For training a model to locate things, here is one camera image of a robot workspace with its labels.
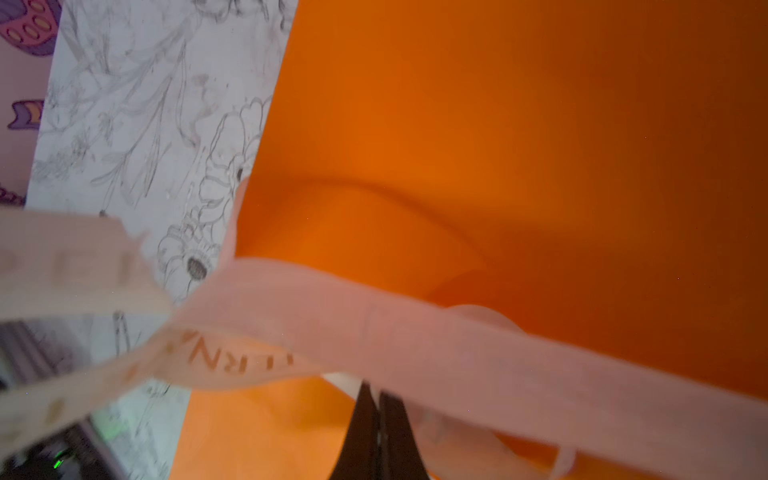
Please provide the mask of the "orange wrapping paper sheet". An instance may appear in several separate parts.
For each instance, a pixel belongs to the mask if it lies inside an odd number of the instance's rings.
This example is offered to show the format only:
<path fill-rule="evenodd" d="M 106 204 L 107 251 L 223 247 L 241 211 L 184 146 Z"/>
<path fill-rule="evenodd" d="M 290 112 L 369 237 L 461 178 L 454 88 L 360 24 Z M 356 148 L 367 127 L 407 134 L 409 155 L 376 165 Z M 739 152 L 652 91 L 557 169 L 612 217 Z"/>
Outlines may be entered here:
<path fill-rule="evenodd" d="M 302 1 L 175 479 L 325 479 L 343 372 L 440 479 L 767 475 L 767 5 Z"/>

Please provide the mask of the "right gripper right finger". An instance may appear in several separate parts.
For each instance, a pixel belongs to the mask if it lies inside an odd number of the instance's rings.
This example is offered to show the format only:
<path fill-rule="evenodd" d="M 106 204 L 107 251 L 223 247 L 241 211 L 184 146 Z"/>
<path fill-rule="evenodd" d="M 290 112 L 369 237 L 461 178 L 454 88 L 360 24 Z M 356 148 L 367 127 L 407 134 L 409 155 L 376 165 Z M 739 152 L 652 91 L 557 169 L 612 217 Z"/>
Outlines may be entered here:
<path fill-rule="evenodd" d="M 383 392 L 379 396 L 379 478 L 428 480 L 404 403 Z"/>

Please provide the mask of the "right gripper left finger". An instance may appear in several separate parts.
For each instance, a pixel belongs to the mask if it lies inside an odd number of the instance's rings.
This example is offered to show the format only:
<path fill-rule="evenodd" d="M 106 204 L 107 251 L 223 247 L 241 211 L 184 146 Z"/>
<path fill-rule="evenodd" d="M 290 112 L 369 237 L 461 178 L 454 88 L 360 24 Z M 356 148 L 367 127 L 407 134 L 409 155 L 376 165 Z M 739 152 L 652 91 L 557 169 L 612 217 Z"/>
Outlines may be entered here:
<path fill-rule="evenodd" d="M 337 462 L 329 480 L 379 478 L 379 411 L 370 386 L 363 382 Z"/>

